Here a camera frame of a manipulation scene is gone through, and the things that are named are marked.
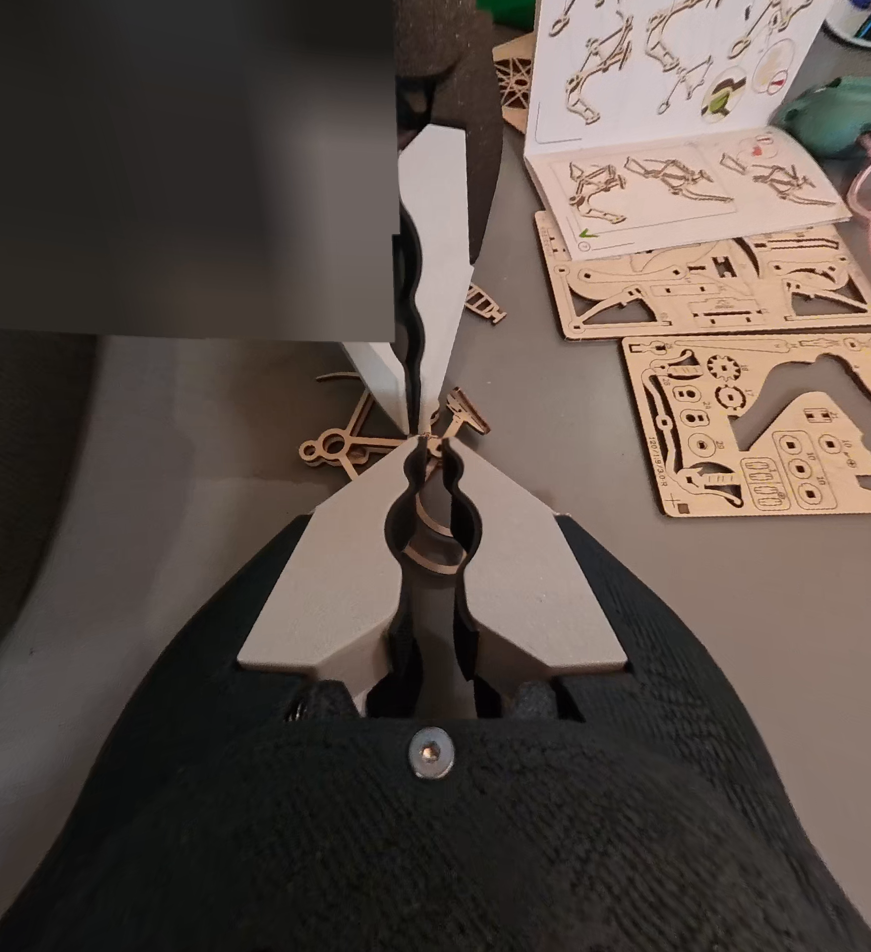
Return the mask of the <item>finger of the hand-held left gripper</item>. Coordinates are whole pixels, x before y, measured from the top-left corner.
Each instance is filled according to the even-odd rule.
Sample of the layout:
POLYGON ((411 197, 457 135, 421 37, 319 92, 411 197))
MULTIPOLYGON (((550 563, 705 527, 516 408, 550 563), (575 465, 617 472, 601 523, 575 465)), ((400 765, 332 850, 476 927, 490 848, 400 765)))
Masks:
POLYGON ((388 342, 343 342, 343 351, 365 387, 402 433, 411 433, 406 370, 388 342))
POLYGON ((420 250, 410 299, 423 344, 418 369, 418 428, 430 430, 473 274, 469 258, 465 131, 429 124, 398 159, 402 203, 420 250))

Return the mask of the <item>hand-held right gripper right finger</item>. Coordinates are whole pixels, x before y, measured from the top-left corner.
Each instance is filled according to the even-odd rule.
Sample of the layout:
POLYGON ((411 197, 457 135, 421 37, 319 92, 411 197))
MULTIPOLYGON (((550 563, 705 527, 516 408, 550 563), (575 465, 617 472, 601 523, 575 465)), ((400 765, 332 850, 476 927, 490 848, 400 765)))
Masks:
POLYGON ((455 438, 442 444, 456 571, 453 647, 476 708, 522 685, 612 674, 628 662, 548 505, 455 438))

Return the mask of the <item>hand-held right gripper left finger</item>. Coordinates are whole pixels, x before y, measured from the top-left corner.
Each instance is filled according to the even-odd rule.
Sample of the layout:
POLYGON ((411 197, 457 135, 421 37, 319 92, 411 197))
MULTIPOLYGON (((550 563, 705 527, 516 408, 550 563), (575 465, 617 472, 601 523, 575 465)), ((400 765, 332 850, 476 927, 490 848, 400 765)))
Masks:
POLYGON ((355 696, 391 672, 425 470, 426 440, 408 438, 311 512, 237 654, 242 668, 337 681, 355 696))

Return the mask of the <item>wooden bicycle frame assembly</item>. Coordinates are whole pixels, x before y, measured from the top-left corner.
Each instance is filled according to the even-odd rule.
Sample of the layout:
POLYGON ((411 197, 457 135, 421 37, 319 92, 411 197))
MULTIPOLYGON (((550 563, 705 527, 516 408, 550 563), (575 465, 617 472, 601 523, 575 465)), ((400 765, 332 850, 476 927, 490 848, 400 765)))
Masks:
MULTIPOLYGON (((342 469, 350 481, 354 481, 365 471, 375 457, 383 457, 392 452, 396 446, 405 442, 406 438, 365 436, 362 433, 364 424, 376 406, 376 399, 369 387, 363 385, 360 375, 355 371, 335 371, 316 376, 316 384, 329 384, 341 381, 356 381, 362 387, 361 395, 342 427, 329 427, 317 438, 304 441, 298 448, 298 456, 306 466, 318 468, 329 466, 342 469)), ((437 422, 442 410, 451 414, 451 420, 443 433, 427 432, 427 463, 425 481, 440 470, 443 463, 442 444, 445 440, 458 436, 464 428, 469 428, 480 436, 490 434, 491 427, 486 418, 478 411, 475 403, 469 398, 462 387, 454 387, 446 396, 444 405, 438 405, 432 417, 437 422)), ((451 577, 457 574, 465 557, 465 550, 461 543, 454 541, 453 532, 448 527, 432 518, 422 501, 421 491, 414 497, 415 513, 421 521, 426 533, 434 539, 447 543, 452 541, 460 553, 456 562, 441 564, 433 562, 420 553, 410 542, 403 548, 403 554, 408 556, 416 565, 434 576, 451 577)))

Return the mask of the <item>small ladder-shaped wooden part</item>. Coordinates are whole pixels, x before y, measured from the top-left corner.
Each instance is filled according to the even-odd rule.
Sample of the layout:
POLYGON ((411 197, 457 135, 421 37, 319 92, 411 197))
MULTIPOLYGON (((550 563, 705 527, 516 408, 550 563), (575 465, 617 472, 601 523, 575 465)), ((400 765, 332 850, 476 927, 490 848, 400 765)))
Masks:
POLYGON ((465 309, 488 321, 493 326, 501 323, 508 313, 476 284, 469 284, 464 301, 465 309))

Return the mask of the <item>wooden sheet with gear parts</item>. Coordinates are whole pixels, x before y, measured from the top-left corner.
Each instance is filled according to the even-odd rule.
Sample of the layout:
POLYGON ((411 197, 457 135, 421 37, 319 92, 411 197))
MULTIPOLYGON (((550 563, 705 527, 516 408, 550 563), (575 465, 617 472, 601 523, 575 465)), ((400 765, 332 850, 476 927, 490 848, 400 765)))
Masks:
POLYGON ((621 351, 668 517, 871 514, 871 452, 829 395, 796 397, 748 449, 733 428, 786 364, 834 359, 871 399, 871 332, 626 337, 621 351))

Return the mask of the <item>wooden spoked wheel part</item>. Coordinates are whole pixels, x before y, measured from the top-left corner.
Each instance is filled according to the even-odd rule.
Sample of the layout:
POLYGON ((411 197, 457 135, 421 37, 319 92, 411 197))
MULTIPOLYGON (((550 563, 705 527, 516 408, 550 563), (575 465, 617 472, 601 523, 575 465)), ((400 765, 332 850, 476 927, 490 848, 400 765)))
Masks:
POLYGON ((503 119, 525 134, 535 50, 535 32, 492 49, 503 119))

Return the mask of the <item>white instruction booklet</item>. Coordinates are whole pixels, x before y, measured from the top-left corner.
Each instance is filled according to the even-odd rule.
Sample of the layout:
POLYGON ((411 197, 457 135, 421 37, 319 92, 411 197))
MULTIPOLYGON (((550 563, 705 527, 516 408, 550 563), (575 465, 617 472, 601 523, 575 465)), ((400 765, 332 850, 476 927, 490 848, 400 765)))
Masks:
POLYGON ((524 161, 586 261, 845 221, 771 120, 831 2, 537 2, 524 161))

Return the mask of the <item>teal rounded object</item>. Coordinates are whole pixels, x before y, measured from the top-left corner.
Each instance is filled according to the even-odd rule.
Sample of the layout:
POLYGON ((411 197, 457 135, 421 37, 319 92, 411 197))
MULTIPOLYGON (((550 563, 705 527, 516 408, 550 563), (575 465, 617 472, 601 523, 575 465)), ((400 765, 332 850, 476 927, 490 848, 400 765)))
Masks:
POLYGON ((771 125, 818 161, 859 157, 859 138, 871 135, 871 77, 842 76, 785 103, 771 125))

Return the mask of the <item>wooden sheet with frame parts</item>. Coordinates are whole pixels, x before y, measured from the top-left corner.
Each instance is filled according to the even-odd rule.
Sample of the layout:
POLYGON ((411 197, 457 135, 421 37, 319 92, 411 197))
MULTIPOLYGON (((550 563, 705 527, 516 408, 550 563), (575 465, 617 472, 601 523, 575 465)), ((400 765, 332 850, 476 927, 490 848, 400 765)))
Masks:
POLYGON ((832 225, 575 261, 548 212, 534 223, 569 342, 871 327, 871 283, 832 225))

